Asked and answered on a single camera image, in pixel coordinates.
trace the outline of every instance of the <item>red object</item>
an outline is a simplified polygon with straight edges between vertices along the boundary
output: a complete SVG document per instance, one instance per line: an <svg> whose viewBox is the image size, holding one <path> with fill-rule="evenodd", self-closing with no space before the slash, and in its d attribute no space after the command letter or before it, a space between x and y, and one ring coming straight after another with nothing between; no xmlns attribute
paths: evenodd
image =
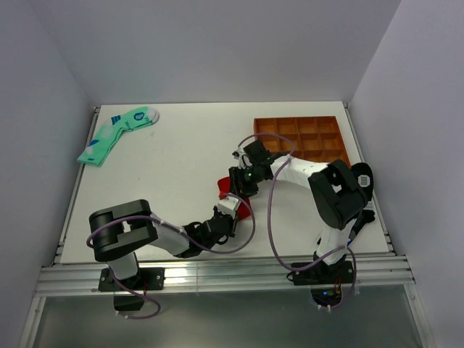
<svg viewBox="0 0 464 348"><path fill-rule="evenodd" d="M224 193L229 193L229 188L231 187L231 179L228 176L219 179L217 181L217 186L219 186L219 198L223 199L225 198ZM249 206L251 206L248 198L245 199L245 202L248 203ZM239 221L246 219L251 215L248 208L245 207L243 203L240 203L239 209L237 210L237 214L239 215Z"/></svg>

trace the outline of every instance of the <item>white tabletop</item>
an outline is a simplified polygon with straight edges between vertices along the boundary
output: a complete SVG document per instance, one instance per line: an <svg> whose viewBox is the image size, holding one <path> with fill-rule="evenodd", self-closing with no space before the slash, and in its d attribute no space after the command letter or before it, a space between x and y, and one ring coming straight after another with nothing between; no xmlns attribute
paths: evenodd
<svg viewBox="0 0 464 348"><path fill-rule="evenodd" d="M111 116L143 105L104 105L96 130ZM160 113L155 125L124 133L101 167L86 165L67 229L62 263L95 262L86 246L88 216L97 210L135 199L146 199L162 219L176 225L212 217L218 199L217 181L236 165L231 153L237 143L253 133L256 117L336 116L351 163L360 161L343 104L331 102L153 104ZM269 183L251 198L257 230L252 242L229 258L270 257L266 225ZM241 221L236 237L217 250L243 244L251 220ZM320 219L309 190L277 183L273 200L274 239L281 256L309 255L327 228ZM364 227L352 243L357 254L388 252L378 220ZM140 248L139 260L178 260L162 249ZM196 260L224 258L201 253Z"/></svg>

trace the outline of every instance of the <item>sock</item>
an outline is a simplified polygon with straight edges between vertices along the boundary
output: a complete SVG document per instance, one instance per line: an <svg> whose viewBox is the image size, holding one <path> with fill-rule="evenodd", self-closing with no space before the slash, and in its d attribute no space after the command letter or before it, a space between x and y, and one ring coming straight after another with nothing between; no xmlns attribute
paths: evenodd
<svg viewBox="0 0 464 348"><path fill-rule="evenodd" d="M90 144L79 156L78 162L101 166L123 132L136 131L153 125L159 118L158 111L151 107L139 107L124 115L111 117L100 127Z"/></svg>

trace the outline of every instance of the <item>gray wall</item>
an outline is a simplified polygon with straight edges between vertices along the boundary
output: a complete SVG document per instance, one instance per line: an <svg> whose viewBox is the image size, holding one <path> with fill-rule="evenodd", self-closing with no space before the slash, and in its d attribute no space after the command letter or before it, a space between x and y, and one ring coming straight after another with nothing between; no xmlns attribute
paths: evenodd
<svg viewBox="0 0 464 348"><path fill-rule="evenodd" d="M90 108L23 0L0 1L0 341L16 347L57 247Z"/></svg>
<svg viewBox="0 0 464 348"><path fill-rule="evenodd" d="M464 341L464 2L403 0L352 101L440 347Z"/></svg>
<svg viewBox="0 0 464 348"><path fill-rule="evenodd" d="M399 0L30 0L96 103L351 100Z"/></svg>

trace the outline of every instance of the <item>orange tray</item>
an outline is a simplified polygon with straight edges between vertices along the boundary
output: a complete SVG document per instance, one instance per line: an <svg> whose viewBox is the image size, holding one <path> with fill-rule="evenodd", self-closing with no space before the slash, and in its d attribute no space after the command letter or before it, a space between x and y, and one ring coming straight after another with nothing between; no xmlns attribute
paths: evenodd
<svg viewBox="0 0 464 348"><path fill-rule="evenodd" d="M335 116L255 118L255 133L275 133L297 146L293 156L312 162L341 159L348 165L347 150ZM274 136L257 136L272 154L290 152L291 145Z"/></svg>

